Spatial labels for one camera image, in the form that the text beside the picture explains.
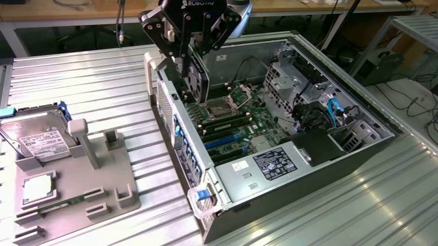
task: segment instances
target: pcie slot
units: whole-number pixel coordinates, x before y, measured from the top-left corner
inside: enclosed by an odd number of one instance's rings
[[[213,141],[213,142],[211,142],[208,144],[204,144],[204,147],[205,147],[205,149],[211,149],[211,148],[217,147],[220,145],[225,145],[225,144],[228,144],[231,142],[236,142],[237,139],[239,139],[239,134],[235,134],[231,137],[225,137],[223,139],[219,139],[217,141]]]

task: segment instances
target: power supply label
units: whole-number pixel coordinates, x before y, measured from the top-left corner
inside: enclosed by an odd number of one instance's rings
[[[273,180],[296,170],[281,147],[252,157],[267,180]]]

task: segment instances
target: computer chassis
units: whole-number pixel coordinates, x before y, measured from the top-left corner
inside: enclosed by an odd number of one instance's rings
[[[249,56],[268,71],[249,64],[237,76]],[[172,61],[145,54],[150,104],[205,243],[351,174],[399,133],[324,59],[291,32],[228,40],[204,57],[220,102],[196,105]]]

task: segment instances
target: ribbed metal surface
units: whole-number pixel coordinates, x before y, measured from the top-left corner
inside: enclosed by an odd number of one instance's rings
[[[140,191],[140,209],[45,245],[201,244],[146,101],[141,59],[148,48],[16,60],[9,104],[61,98],[72,117],[88,120],[90,137],[118,129]],[[9,245],[14,164],[5,144],[1,153],[0,244]],[[438,159],[407,134],[352,175],[209,245],[432,245],[436,218]]]
[[[432,15],[398,16],[392,25],[438,51],[438,18]]]

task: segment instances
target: gray plastic post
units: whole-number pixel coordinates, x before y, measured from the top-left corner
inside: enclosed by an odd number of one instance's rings
[[[84,119],[76,119],[68,121],[68,133],[72,137],[76,137],[78,139],[81,147],[88,156],[90,166],[93,167],[94,170],[98,169],[100,166],[97,162],[97,156],[90,148],[89,139],[86,137],[86,133],[88,133],[86,121]]]
[[[16,245],[22,245],[36,239],[44,237],[44,229],[38,226],[26,228],[20,234],[14,235],[14,240],[12,241]]]

